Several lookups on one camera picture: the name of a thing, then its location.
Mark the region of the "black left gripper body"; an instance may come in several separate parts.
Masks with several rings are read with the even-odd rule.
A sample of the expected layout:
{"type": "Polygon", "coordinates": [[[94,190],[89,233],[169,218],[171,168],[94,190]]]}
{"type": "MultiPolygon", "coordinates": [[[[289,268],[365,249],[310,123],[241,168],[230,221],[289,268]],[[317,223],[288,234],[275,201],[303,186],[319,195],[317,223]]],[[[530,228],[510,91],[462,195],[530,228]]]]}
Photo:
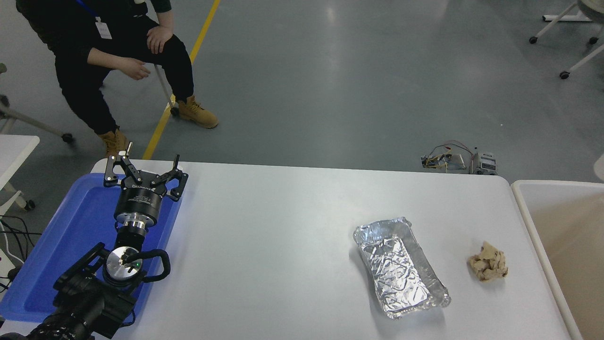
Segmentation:
{"type": "Polygon", "coordinates": [[[130,217],[135,217],[146,225],[155,225],[160,214],[160,205],[166,193],[165,184],[159,183],[160,176],[142,176],[138,184],[133,177],[123,177],[120,181],[121,192],[115,207],[115,220],[125,224],[130,217]]]}

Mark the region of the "seated person's right hand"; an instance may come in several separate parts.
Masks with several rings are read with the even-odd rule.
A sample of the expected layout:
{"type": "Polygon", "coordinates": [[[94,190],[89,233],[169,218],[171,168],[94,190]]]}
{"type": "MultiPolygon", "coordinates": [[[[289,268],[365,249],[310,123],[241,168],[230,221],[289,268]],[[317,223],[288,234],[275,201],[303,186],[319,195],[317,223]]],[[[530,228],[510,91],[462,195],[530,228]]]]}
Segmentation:
{"type": "Polygon", "coordinates": [[[145,66],[145,62],[133,58],[123,58],[118,70],[133,80],[142,80],[151,74],[151,71],[145,66]]]}

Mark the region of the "seated person's left hand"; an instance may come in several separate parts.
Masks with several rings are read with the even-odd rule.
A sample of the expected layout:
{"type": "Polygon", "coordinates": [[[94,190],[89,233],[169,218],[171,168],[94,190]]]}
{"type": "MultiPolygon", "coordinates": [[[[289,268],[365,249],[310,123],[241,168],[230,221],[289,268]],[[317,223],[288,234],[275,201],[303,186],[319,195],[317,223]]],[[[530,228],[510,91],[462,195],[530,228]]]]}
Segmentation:
{"type": "Polygon", "coordinates": [[[147,47],[152,54],[160,54],[168,40],[172,38],[174,28],[172,26],[159,25],[149,29],[147,32],[147,47]]]}

